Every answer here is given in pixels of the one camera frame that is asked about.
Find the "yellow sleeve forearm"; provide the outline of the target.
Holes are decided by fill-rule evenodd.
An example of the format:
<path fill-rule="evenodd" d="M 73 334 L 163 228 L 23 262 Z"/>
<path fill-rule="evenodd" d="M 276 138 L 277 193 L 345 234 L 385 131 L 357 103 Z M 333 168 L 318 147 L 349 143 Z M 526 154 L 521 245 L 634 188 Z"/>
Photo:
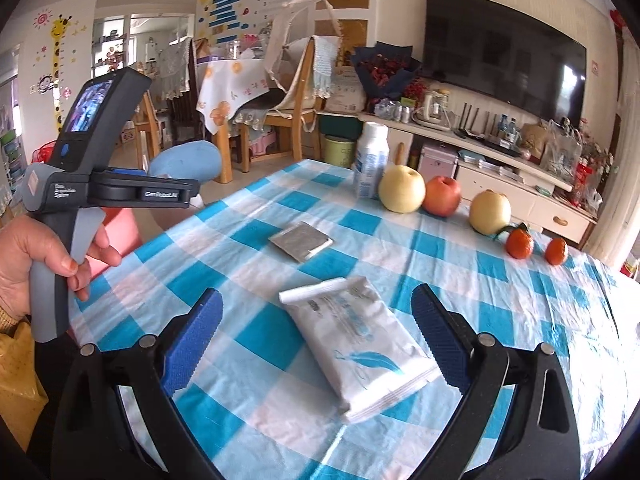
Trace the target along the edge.
<path fill-rule="evenodd" d="M 27 451 L 38 418 L 48 403 L 35 371 L 35 341 L 25 321 L 1 311 L 1 418 L 17 444 Z"/>

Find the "person left hand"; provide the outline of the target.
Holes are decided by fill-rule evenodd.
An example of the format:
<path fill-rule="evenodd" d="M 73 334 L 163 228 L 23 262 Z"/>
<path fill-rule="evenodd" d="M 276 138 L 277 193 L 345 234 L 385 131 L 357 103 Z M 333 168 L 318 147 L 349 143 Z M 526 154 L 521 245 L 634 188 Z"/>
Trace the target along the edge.
<path fill-rule="evenodd" d="M 21 216 L 1 229 L 1 331 L 9 333 L 30 313 L 29 279 L 34 262 L 44 263 L 53 273 L 66 278 L 75 295 L 90 296 L 91 270 L 88 261 L 77 263 L 60 238 L 43 223 Z"/>

